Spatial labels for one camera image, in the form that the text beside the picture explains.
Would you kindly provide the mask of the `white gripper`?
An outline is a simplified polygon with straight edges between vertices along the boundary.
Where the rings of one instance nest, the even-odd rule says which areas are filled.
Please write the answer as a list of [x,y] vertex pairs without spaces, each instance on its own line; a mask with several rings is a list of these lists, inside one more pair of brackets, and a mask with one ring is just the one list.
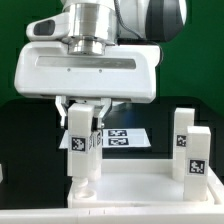
[[156,67],[161,50],[156,45],[108,46],[103,56],[70,55],[61,42],[31,42],[22,49],[14,85],[23,96],[55,98],[67,126],[69,99],[100,100],[96,127],[112,109],[112,100],[150,103],[156,97]]

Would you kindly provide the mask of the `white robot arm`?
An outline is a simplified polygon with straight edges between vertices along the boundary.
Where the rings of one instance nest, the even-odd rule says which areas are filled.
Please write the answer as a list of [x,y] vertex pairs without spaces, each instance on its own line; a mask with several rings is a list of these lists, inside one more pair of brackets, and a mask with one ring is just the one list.
[[14,85],[23,96],[93,105],[97,126],[118,102],[156,97],[160,45],[184,28],[186,0],[61,0],[60,14],[30,23]]

